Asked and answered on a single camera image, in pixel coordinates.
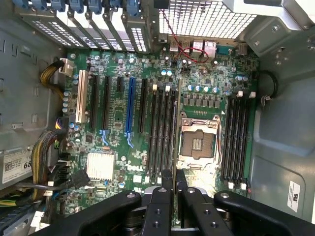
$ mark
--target metal mesh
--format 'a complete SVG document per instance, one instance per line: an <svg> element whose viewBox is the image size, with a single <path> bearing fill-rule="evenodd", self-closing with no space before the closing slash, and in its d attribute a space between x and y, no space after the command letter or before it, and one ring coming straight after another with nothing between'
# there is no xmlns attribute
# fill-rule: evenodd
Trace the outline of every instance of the metal mesh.
<svg viewBox="0 0 315 236"><path fill-rule="evenodd" d="M233 13L221 1L170 0L167 19L176 35L236 38L256 15ZM163 14L159 14L160 33L171 34Z"/></svg>

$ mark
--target white pci slot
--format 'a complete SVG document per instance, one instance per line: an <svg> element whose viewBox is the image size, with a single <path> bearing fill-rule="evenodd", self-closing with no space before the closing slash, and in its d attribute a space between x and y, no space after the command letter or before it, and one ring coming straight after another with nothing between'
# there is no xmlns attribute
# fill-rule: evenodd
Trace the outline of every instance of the white pci slot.
<svg viewBox="0 0 315 236"><path fill-rule="evenodd" d="M84 121L85 121L85 107L87 104L87 90L88 90L88 72L86 70L80 70L80 72L79 72L77 112L76 112L76 117L75 117L76 123L84 123Z"/></svg>

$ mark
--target electrolytic capacitor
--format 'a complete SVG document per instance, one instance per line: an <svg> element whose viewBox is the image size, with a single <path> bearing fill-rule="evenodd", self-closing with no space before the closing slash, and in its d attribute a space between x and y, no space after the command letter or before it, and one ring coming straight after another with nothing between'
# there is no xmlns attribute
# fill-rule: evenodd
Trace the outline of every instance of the electrolytic capacitor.
<svg viewBox="0 0 315 236"><path fill-rule="evenodd" d="M218 88L218 87L214 87L214 88L212 89L212 92L213 92L213 93L219 92L219 88Z"/></svg>

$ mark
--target label sticker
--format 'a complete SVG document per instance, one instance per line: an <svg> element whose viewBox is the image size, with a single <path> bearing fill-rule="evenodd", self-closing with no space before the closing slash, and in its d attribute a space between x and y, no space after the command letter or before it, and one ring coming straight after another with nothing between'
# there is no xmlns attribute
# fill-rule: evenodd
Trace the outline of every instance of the label sticker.
<svg viewBox="0 0 315 236"><path fill-rule="evenodd" d="M289 186L289 195L287 198L287 206L297 212L298 206L299 206L299 195L300 195L300 186L290 181Z"/></svg>
<svg viewBox="0 0 315 236"><path fill-rule="evenodd" d="M2 183L32 172L31 153L32 151L27 149L4 153Z"/></svg>

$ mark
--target red wire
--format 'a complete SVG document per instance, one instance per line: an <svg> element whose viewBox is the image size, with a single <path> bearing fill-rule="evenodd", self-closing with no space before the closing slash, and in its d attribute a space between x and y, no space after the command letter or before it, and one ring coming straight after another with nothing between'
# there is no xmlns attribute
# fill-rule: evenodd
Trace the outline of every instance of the red wire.
<svg viewBox="0 0 315 236"><path fill-rule="evenodd" d="M198 48L194 48L194 47L189 47L189 48L183 49L183 47L182 47L181 44L179 43L179 41L178 41L178 39L177 39L177 37L176 37L176 35L175 35L173 29L172 29L172 27L171 27L171 25L170 25L170 23L169 23L167 17L166 17L166 14L165 14L164 10L162 10L162 13L163 13L164 19L165 19L166 22L167 22L167 25L168 25L169 29L170 29L171 32L172 32L172 35L173 35L173 37L174 37L174 40L176 41L176 43L178 44L178 47L179 47L179 49L180 49L180 52L178 53L177 56L180 56L180 55L183 53L185 57L187 57L188 59L190 59L191 61L193 61L193 62L195 62L195 63L205 63L205 62L207 62L207 60L209 59L209 56L208 56L207 52L205 52L204 50L201 50L201 49L198 49ZM202 60L195 60L195 59L191 58L191 57L185 52L185 50L188 50L188 49L189 49L189 50L197 50L197 51L200 51L200 52L204 53L204 54L207 56L207 58L206 58L204 61L202 61Z"/></svg>

